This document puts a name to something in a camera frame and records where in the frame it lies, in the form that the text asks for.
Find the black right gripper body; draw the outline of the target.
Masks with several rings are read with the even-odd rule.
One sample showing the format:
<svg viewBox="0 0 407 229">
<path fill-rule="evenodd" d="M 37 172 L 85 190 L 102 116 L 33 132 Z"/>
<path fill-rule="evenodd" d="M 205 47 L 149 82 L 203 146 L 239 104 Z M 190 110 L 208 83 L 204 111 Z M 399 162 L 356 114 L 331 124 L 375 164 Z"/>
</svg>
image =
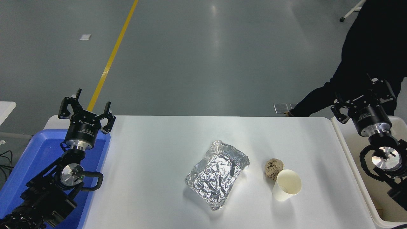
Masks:
<svg viewBox="0 0 407 229">
<path fill-rule="evenodd" d="M 379 102 L 351 102 L 348 116 L 359 136 L 389 132 L 392 128 L 392 123 Z"/>
</svg>

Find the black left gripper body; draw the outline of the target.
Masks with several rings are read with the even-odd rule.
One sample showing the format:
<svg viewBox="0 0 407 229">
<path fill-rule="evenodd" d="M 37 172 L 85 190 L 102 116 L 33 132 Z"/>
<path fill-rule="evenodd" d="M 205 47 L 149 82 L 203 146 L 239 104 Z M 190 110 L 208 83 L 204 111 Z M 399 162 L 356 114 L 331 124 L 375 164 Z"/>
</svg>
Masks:
<svg viewBox="0 0 407 229">
<path fill-rule="evenodd" d="M 94 147 L 100 128 L 101 123 L 96 114 L 75 114 L 70 120 L 65 145 Z"/>
</svg>

